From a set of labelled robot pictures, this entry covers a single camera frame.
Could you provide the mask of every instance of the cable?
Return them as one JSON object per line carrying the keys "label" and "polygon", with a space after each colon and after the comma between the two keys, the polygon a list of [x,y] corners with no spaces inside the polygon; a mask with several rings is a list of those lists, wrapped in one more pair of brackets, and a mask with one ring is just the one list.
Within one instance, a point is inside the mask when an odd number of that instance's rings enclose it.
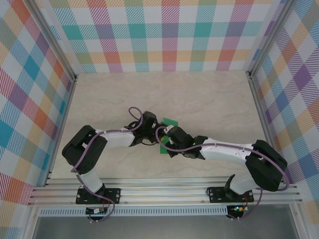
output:
{"label": "cable", "polygon": [[95,223],[97,223],[97,222],[102,222],[102,221],[106,220],[106,219],[114,212],[115,203],[114,203],[111,199],[106,198],[106,197],[103,197],[103,196],[101,196],[101,195],[98,195],[98,194],[92,192],[88,187],[86,187],[85,184],[83,183],[82,179],[80,178],[79,174],[77,173],[76,169],[78,168],[78,166],[79,166],[79,165],[81,164],[81,162],[83,161],[83,159],[84,159],[84,157],[85,157],[85,155],[86,155],[88,149],[90,148],[92,142],[93,142],[98,136],[100,136],[100,135],[102,135],[102,134],[105,134],[105,133],[112,133],[112,132],[123,132],[123,133],[125,133],[125,132],[132,132],[132,131],[138,129],[138,128],[142,125],[142,123],[143,123],[143,113],[142,113],[142,111],[141,111],[139,108],[137,108],[137,107],[130,107],[130,108],[129,108],[129,113],[130,113],[130,115],[131,115],[133,118],[137,119],[137,120],[139,120],[139,119],[132,114],[131,109],[135,109],[135,110],[137,110],[137,111],[140,113],[140,115],[141,115],[141,121],[140,121],[139,125],[138,125],[138,126],[135,126],[133,129],[128,129],[128,130],[111,129],[111,130],[102,131],[102,132],[99,132],[99,133],[95,134],[95,135],[91,138],[90,142],[87,144],[87,146],[86,146],[86,148],[85,148],[83,154],[81,155],[79,161],[78,161],[78,162],[75,164],[75,166],[71,169],[71,172],[72,172],[72,173],[75,173],[76,177],[78,178],[78,180],[79,180],[80,183],[83,185],[83,188],[84,188],[86,191],[88,191],[90,194],[92,194],[92,195],[95,196],[95,197],[104,199],[104,200],[108,201],[109,203],[112,203],[112,204],[113,204],[113,207],[112,207],[112,210],[110,211],[110,213],[107,214],[106,216],[104,216],[104,217],[103,217],[102,219],[100,219],[99,221],[94,221],[94,220],[92,220],[92,219],[91,219],[91,215],[89,215],[90,222],[95,222]]}
{"label": "cable", "polygon": [[[259,155],[261,157],[263,157],[264,159],[266,159],[268,162],[270,162],[283,176],[284,178],[284,182],[285,182],[285,187],[283,188],[280,188],[278,189],[278,191],[285,191],[289,188],[289,179],[287,177],[287,175],[285,174],[285,172],[276,164],[274,163],[269,157],[267,157],[266,155],[256,151],[256,150],[253,150],[253,149],[250,149],[250,148],[245,148],[245,147],[240,147],[240,146],[236,146],[236,145],[231,145],[231,144],[225,144],[225,143],[203,143],[203,144],[198,144],[198,145],[195,145],[195,146],[192,146],[192,147],[189,147],[189,148],[185,148],[185,149],[173,149],[173,148],[168,148],[166,147],[161,141],[160,141],[160,138],[159,138],[159,130],[160,129],[164,129],[165,127],[164,126],[161,126],[161,127],[158,127],[155,131],[155,137],[158,141],[158,143],[163,146],[166,150],[169,150],[169,151],[172,151],[172,152],[185,152],[185,151],[188,151],[188,150],[191,150],[191,149],[194,149],[194,148],[199,148],[199,147],[204,147],[204,146],[215,146],[215,147],[228,147],[228,148],[235,148],[235,149],[242,149],[243,151],[249,151],[249,152],[252,152],[256,155]],[[252,211],[250,211],[248,214],[244,215],[242,217],[242,219],[244,218],[247,218],[249,215],[251,215],[251,213],[253,211],[255,211],[255,209],[258,207],[258,205],[260,204],[260,201],[261,201],[261,198],[263,196],[263,189],[259,189],[260,190],[260,197],[258,199],[258,202],[256,203],[256,206],[254,207],[254,209]]]}

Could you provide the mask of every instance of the red wire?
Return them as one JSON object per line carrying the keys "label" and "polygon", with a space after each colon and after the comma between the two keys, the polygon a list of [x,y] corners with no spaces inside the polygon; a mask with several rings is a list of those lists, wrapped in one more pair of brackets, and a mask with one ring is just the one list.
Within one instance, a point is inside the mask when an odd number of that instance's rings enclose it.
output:
{"label": "red wire", "polygon": [[246,199],[246,206],[248,205],[248,199],[246,197],[246,195],[244,195],[244,198]]}

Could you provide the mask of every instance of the gray floor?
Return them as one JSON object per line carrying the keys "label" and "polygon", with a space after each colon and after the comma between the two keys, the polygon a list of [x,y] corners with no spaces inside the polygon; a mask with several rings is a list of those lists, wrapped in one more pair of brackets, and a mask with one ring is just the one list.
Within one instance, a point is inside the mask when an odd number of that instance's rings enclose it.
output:
{"label": "gray floor", "polygon": [[[62,148],[84,125],[117,129],[134,119],[128,108],[176,120],[192,136],[254,143],[264,139],[244,71],[80,74],[51,178],[74,178]],[[215,177],[244,172],[216,160],[171,159],[158,145],[104,150],[97,163],[104,178]]]}
{"label": "gray floor", "polygon": [[260,206],[243,221],[226,216],[40,218],[33,239],[297,239],[289,206]]}

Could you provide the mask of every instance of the green object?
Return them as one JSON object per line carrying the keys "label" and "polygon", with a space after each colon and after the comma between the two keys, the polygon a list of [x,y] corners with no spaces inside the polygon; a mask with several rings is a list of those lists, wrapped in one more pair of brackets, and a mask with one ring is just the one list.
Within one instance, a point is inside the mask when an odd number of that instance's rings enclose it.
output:
{"label": "green object", "polygon": [[[164,124],[167,124],[167,125],[174,125],[174,126],[178,126],[178,122],[177,121],[174,121],[174,120],[170,120],[170,119],[167,119],[167,118],[164,118],[164,121],[161,122],[161,123],[164,123]],[[169,142],[169,139],[167,136],[164,137],[164,141],[162,141],[163,144],[166,144],[167,142]],[[161,154],[168,154],[167,150],[163,147],[163,146],[160,146],[160,151],[159,151]]]}

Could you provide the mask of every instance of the white panel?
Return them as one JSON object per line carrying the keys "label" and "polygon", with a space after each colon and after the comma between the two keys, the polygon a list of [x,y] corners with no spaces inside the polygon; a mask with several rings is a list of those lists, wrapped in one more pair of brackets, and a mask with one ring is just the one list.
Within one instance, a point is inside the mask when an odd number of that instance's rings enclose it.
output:
{"label": "white panel", "polygon": [[256,75],[258,78],[259,85],[261,85],[264,82],[264,80],[267,78],[264,68],[262,67],[258,70]]}
{"label": "white panel", "polygon": [[179,22],[196,22],[197,6],[180,6]]}
{"label": "white panel", "polygon": [[178,51],[190,51],[193,48],[193,37],[179,37],[177,39]]}
{"label": "white panel", "polygon": [[162,23],[161,6],[145,6],[144,19],[145,23]]}
{"label": "white panel", "polygon": [[39,106],[41,104],[44,92],[42,89],[37,85],[33,84],[32,89],[29,93],[29,97],[33,99],[33,101]]}
{"label": "white panel", "polygon": [[2,1],[1,7],[0,7],[0,16],[2,17],[9,8],[10,8],[10,3],[8,1]]}
{"label": "white panel", "polygon": [[213,22],[229,22],[234,5],[217,5]]}
{"label": "white panel", "polygon": [[313,77],[313,81],[315,82],[317,88],[319,88],[319,72]]}
{"label": "white panel", "polygon": [[108,64],[94,64],[96,72],[110,72]]}
{"label": "white panel", "polygon": [[292,10],[287,21],[285,22],[285,30],[290,37],[293,36],[301,20],[295,10]]}
{"label": "white panel", "polygon": [[87,186],[93,193],[97,192],[103,186],[95,168],[85,174],[79,174],[79,176],[85,186]]}
{"label": "white panel", "polygon": [[162,51],[162,39],[161,38],[147,38],[148,51]]}
{"label": "white panel", "polygon": [[304,133],[303,137],[305,139],[309,152],[313,152],[318,149],[319,131],[316,126],[312,127],[306,133]]}
{"label": "white panel", "polygon": [[290,107],[294,112],[295,117],[297,117],[300,113],[307,109],[305,101],[299,92],[292,101],[290,101]]}
{"label": "white panel", "polygon": [[264,21],[270,4],[253,4],[247,21]]}
{"label": "white panel", "polygon": [[57,119],[60,116],[60,112],[58,111],[58,109],[55,107],[54,104],[51,105],[48,116],[53,122],[57,122]]}
{"label": "white panel", "polygon": [[112,24],[128,24],[125,7],[108,7]]}
{"label": "white panel", "polygon": [[241,36],[237,45],[237,49],[251,49],[255,40],[255,36]]}
{"label": "white panel", "polygon": [[210,37],[207,50],[220,50],[223,46],[225,37]]}
{"label": "white panel", "polygon": [[47,152],[51,142],[51,137],[48,136],[45,132],[42,132],[38,147],[43,149],[44,152]]}
{"label": "white panel", "polygon": [[132,72],[136,71],[135,63],[122,63],[123,72]]}
{"label": "white panel", "polygon": [[282,85],[283,89],[286,87],[286,85],[293,79],[291,72],[286,66],[282,73],[279,75],[280,84]]}
{"label": "white panel", "polygon": [[50,65],[50,63],[48,62],[48,60],[45,57],[43,58],[43,62],[41,64],[41,68],[40,69],[49,80],[50,77],[51,77],[53,68],[52,68],[52,66]]}
{"label": "white panel", "polygon": [[244,68],[245,61],[231,61],[229,70],[242,70]]}
{"label": "white panel", "polygon": [[33,121],[24,113],[21,113],[14,129],[24,137],[28,138],[32,125]]}
{"label": "white panel", "polygon": [[103,52],[99,39],[84,40],[89,52]]}
{"label": "white panel", "polygon": [[204,61],[203,71],[215,71],[217,63],[217,61]]}
{"label": "white panel", "polygon": [[41,171],[42,171],[41,168],[38,168],[37,166],[31,164],[28,177],[26,178],[25,182],[33,186],[36,186],[36,184],[38,183]]}
{"label": "white panel", "polygon": [[59,94],[59,96],[63,99],[65,92],[66,92],[66,88],[64,86],[64,84],[62,83],[62,81],[59,82],[58,87],[56,89],[56,92]]}
{"label": "white panel", "polygon": [[130,39],[115,39],[118,51],[133,51]]}
{"label": "white panel", "polygon": [[162,62],[150,62],[149,69],[150,69],[150,71],[163,71],[163,63]]}
{"label": "white panel", "polygon": [[[213,140],[211,138],[204,141],[206,143],[224,143],[220,141]],[[251,144],[234,144],[234,143],[226,143],[230,145],[240,146],[243,148],[250,148],[253,149]],[[234,149],[228,147],[221,147],[221,146],[204,146],[200,150],[201,155],[205,159],[220,159],[224,160],[229,163],[236,163],[242,166],[245,166],[246,159],[245,157],[250,155],[249,151],[244,151],[242,149]]]}
{"label": "white panel", "polygon": [[2,69],[16,82],[22,71],[22,66],[16,61],[14,56],[9,53],[1,65]]}
{"label": "white panel", "polygon": [[23,29],[21,30],[19,36],[18,36],[18,40],[21,42],[21,44],[25,47],[26,51],[28,53],[31,53],[34,45],[35,45],[35,41],[32,38],[32,36],[30,35],[30,33],[28,32],[28,30],[23,27]]}
{"label": "white panel", "polygon": [[111,132],[101,135],[108,141],[105,148],[113,148],[118,146],[130,146],[134,140],[134,135],[131,132]]}
{"label": "white panel", "polygon": [[94,25],[90,9],[87,8],[71,8],[74,18],[78,25]]}
{"label": "white panel", "polygon": [[317,48],[317,44],[313,40],[313,38],[308,34],[308,36],[305,38],[301,46],[298,48],[298,53],[303,60],[303,62],[306,62],[310,55],[315,51]]}
{"label": "white panel", "polygon": [[277,44],[273,44],[270,51],[269,51],[269,58],[271,59],[272,63],[275,64],[278,57],[281,55],[281,51]]}
{"label": "white panel", "polygon": [[19,162],[19,156],[5,150],[0,160],[0,173],[13,176],[15,167]]}
{"label": "white panel", "polygon": [[283,155],[285,156],[285,159],[287,160],[288,164],[292,164],[293,162],[296,162],[298,160],[292,144],[289,144],[281,151],[283,152]]}
{"label": "white panel", "polygon": [[250,173],[245,175],[236,174],[230,183],[230,189],[237,194],[244,194],[245,192],[255,188],[259,188],[259,186],[255,183]]}
{"label": "white panel", "polygon": [[189,71],[190,62],[176,62],[177,71]]}
{"label": "white panel", "polygon": [[7,98],[0,94],[0,112],[4,109],[4,106],[7,102]]}
{"label": "white panel", "polygon": [[267,108],[269,108],[272,105],[272,103],[275,101],[273,91],[268,91],[264,99],[265,99]]}
{"label": "white panel", "polygon": [[272,125],[275,128],[276,134],[279,134],[281,131],[283,131],[286,128],[281,114],[277,115],[277,117],[274,118],[274,120],[272,121]]}

